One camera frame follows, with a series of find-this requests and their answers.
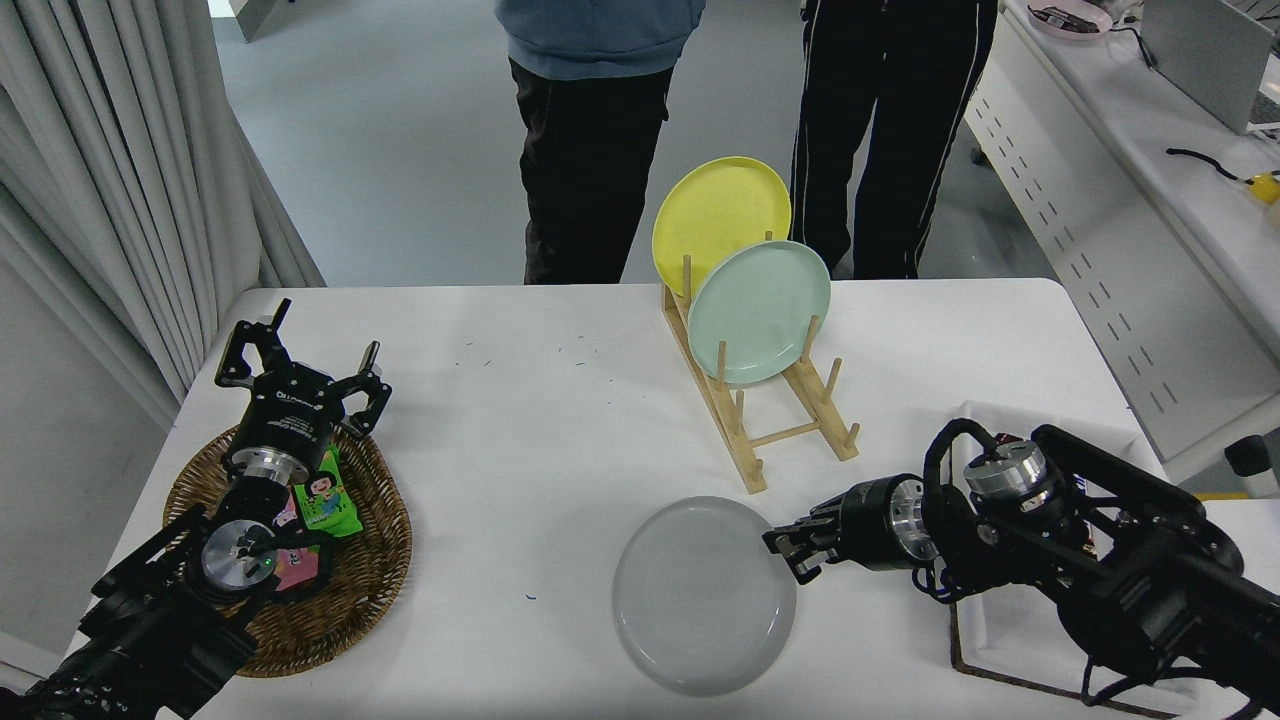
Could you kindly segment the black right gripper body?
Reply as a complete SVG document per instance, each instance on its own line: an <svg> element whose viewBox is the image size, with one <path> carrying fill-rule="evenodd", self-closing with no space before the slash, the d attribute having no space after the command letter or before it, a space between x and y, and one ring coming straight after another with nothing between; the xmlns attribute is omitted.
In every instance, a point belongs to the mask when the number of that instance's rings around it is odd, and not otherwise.
<svg viewBox="0 0 1280 720"><path fill-rule="evenodd" d="M867 480L845 493L838 511L838 553L844 560L872 571L908 569L906 552L890 520L893 492L904 478Z"/></svg>

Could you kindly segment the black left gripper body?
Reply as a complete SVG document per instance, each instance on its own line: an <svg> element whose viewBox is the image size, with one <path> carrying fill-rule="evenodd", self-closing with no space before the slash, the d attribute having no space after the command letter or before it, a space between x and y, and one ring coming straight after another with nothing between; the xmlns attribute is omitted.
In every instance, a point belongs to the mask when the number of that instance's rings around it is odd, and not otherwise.
<svg viewBox="0 0 1280 720"><path fill-rule="evenodd" d="M346 415L335 380L320 372L265 372L250 388L250 405L228 447L228 466L288 477L319 471L334 430Z"/></svg>

